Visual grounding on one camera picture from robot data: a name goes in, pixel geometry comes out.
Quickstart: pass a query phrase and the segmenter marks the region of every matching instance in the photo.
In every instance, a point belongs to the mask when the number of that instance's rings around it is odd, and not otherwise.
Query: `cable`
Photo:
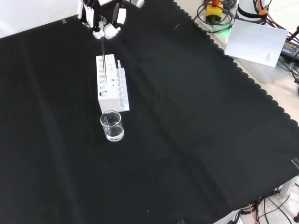
[[[235,215],[234,224],[237,224],[237,223],[238,223],[239,218],[240,218],[240,215],[241,215],[241,211],[239,211],[239,212]]]
[[[224,0],[224,1],[220,1],[220,2],[223,4],[223,7],[220,7],[220,6],[217,6],[217,5],[213,5],[210,2],[208,2],[208,0],[204,0],[204,3],[201,4],[198,7],[197,14],[196,14],[196,16],[193,19],[193,22],[194,22],[194,24],[196,25],[197,28],[199,28],[199,27],[198,27],[198,25],[195,22],[196,18],[198,18],[202,23],[205,23],[205,24],[210,25],[210,26],[215,26],[215,25],[217,25],[217,26],[227,26],[228,25],[226,28],[215,30],[215,31],[204,30],[207,33],[216,34],[216,33],[220,33],[220,32],[223,32],[223,31],[226,31],[226,30],[232,28],[233,21],[235,21],[235,17],[230,12],[230,9],[231,9],[231,7],[235,6],[235,4],[236,4],[237,1],[236,0]],[[222,9],[223,13],[225,14],[225,17],[220,22],[213,22],[213,23],[210,23],[210,22],[207,22],[207,21],[204,21],[203,19],[201,19],[199,15],[207,8],[208,5],[211,5],[213,7],[217,7],[217,8]],[[224,20],[226,18],[228,18],[228,17],[229,17],[229,22],[223,23]]]
[[[278,205],[276,205],[271,199],[269,199],[276,207],[278,207]],[[285,217],[289,220],[290,224],[292,224],[292,222],[290,221],[289,217],[285,214],[284,211],[282,211],[282,209],[278,207],[278,209],[285,215]]]
[[[270,4],[272,3],[272,0],[270,0],[269,4],[265,6],[265,8],[269,8]]]
[[[272,26],[272,27],[275,27],[275,28],[278,28],[278,29],[284,29],[286,30],[285,28],[283,28],[282,26],[280,26],[279,24],[277,24],[275,21],[273,20],[270,20],[270,19],[267,19],[267,23]],[[298,43],[299,44],[299,38],[298,37],[294,37],[292,39],[294,42]]]
[[[224,8],[228,7],[228,8],[231,9],[232,7],[234,7],[238,3],[238,0],[223,0],[222,3],[223,3]]]
[[[268,218],[267,218],[267,213],[266,213],[266,198],[264,198],[264,200],[263,200],[263,210],[264,210],[264,212],[265,212],[265,219],[266,219],[266,222],[267,222],[267,224],[269,224],[269,221],[268,221]]]
[[[297,53],[295,54],[295,56],[293,57],[293,60],[291,62],[291,73],[295,79],[295,83],[299,84],[299,78],[296,78],[295,76],[299,76],[299,74],[296,74],[293,70],[296,70],[294,68],[294,63],[295,63],[295,58],[297,57],[297,55],[299,54],[299,50],[297,51]]]
[[[265,214],[263,214],[262,216],[260,216],[260,218],[259,219],[261,219],[261,217],[263,217],[263,216],[266,216],[266,215],[268,215],[268,214],[270,214],[270,213],[272,213],[272,212],[274,212],[274,211],[276,211],[276,210],[278,210],[278,209],[280,209],[281,208],[281,206],[283,206],[284,205],[284,203],[286,203],[286,201],[288,200],[290,198],[290,195],[288,196],[288,198],[277,208],[277,209],[274,209],[274,210],[272,210],[272,211],[269,211],[269,212],[267,212],[267,213],[265,213]]]
[[[249,209],[250,209],[250,212],[251,212],[251,214],[252,214],[252,217],[254,218],[254,221],[256,222],[256,224],[258,224],[256,218],[254,217],[254,214],[253,214],[253,212],[252,212],[252,209],[251,209],[251,205],[250,205],[250,204],[249,204]]]

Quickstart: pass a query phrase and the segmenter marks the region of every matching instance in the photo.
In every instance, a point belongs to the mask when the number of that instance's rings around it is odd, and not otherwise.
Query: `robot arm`
[[[138,8],[141,8],[144,4],[144,0],[118,0],[115,6],[113,21],[106,25],[103,22],[103,17],[100,15],[105,5],[113,0],[79,0],[78,4],[78,18],[87,27],[93,29],[93,35],[100,39],[103,36],[107,39],[115,37],[120,31],[120,26],[124,25],[127,10],[123,7],[122,2],[127,1]]]

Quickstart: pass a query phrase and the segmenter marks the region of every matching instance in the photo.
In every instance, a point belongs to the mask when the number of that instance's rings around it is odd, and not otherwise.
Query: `black cable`
[[[279,24],[277,24],[277,23],[271,21],[270,19],[267,19],[267,22],[266,22],[266,23],[268,23],[268,24],[269,24],[270,26],[272,26],[272,27],[275,27],[275,28],[278,28],[278,29],[284,29],[284,30],[286,30],[285,28],[283,28],[283,27],[280,26]],[[295,36],[295,37],[293,38],[293,41],[299,44],[299,38],[298,38],[298,37]]]
[[[295,63],[295,59],[297,57],[297,55],[299,54],[299,50],[297,51],[297,53],[295,54],[295,56],[293,57],[293,60],[292,60],[292,64]],[[299,84],[299,78],[296,78],[295,76],[299,76],[299,74],[296,74],[294,71],[293,71],[293,68],[291,68],[291,73],[295,79],[295,83]]]
[[[269,199],[276,207],[278,207],[278,205],[276,205],[271,199]],[[282,209],[278,207],[278,209],[285,215],[285,217],[289,220],[290,224],[292,224],[292,222],[290,221],[289,217],[285,214],[284,211],[282,211]]]
[[[217,26],[226,26],[228,25],[228,27],[226,28],[223,28],[223,29],[219,29],[219,30],[215,30],[215,31],[210,31],[210,30],[204,30],[206,31],[207,33],[220,33],[220,32],[223,32],[223,31],[226,31],[230,28],[232,28],[233,26],[233,23],[232,21],[235,20],[235,17],[234,15],[230,12],[230,9],[231,9],[231,5],[234,6],[235,5],[235,0],[224,0],[224,1],[220,1],[222,4],[223,4],[223,7],[220,7],[220,6],[217,6],[217,5],[213,5],[211,4],[210,2],[207,2],[207,0],[205,0],[205,2],[203,4],[201,4],[198,9],[197,9],[197,14],[196,16],[194,17],[193,19],[193,22],[194,24],[196,25],[196,27],[198,27],[198,25],[195,23],[195,19],[198,18],[202,23],[205,23],[207,25],[210,25],[210,26],[214,26],[214,25],[217,25]],[[222,9],[223,13],[225,14],[225,17],[220,21],[220,22],[213,22],[213,23],[210,23],[210,22],[206,22],[204,20],[202,20],[200,18],[200,14],[207,8],[208,5],[211,5],[213,7],[217,7],[217,8],[220,8]],[[222,23],[224,22],[224,20],[229,17],[229,22],[226,22],[226,23]]]
[[[235,215],[234,224],[237,224],[237,223],[238,223],[239,218],[240,218],[240,215],[241,215],[241,211],[239,211],[239,212]]]
[[[270,0],[269,4],[265,6],[265,8],[269,8],[270,4],[272,3],[272,0]]]
[[[263,214],[262,216],[260,216],[260,218],[259,219],[261,219],[261,217],[263,217],[263,216],[266,216],[266,215],[268,215],[268,214],[270,214],[270,213],[272,213],[272,212],[274,212],[274,211],[276,211],[276,210],[278,210],[278,209],[280,209],[281,208],[281,206],[283,206],[284,205],[284,203],[286,203],[286,201],[288,200],[290,198],[290,195],[288,196],[288,198],[277,208],[277,209],[274,209],[274,210],[272,210],[272,211],[269,211],[269,212],[267,212],[267,213],[265,213],[265,214]]]
[[[266,222],[267,222],[267,224],[269,224],[269,221],[268,221],[268,218],[267,218],[267,213],[266,213],[266,198],[264,198],[264,200],[263,200],[263,210],[265,212],[264,215],[265,215]]]

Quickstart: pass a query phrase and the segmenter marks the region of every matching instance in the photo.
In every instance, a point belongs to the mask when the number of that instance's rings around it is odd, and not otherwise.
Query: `clear glass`
[[[122,127],[121,115],[116,111],[106,111],[103,113],[101,124],[109,141],[119,141],[125,134]]]

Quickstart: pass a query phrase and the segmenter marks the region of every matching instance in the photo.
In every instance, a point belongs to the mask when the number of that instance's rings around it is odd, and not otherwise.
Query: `black cloth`
[[[72,17],[0,40],[1,223],[211,224],[298,174],[297,123],[206,33],[171,0],[126,6],[105,42],[130,101],[117,143],[90,29]]]

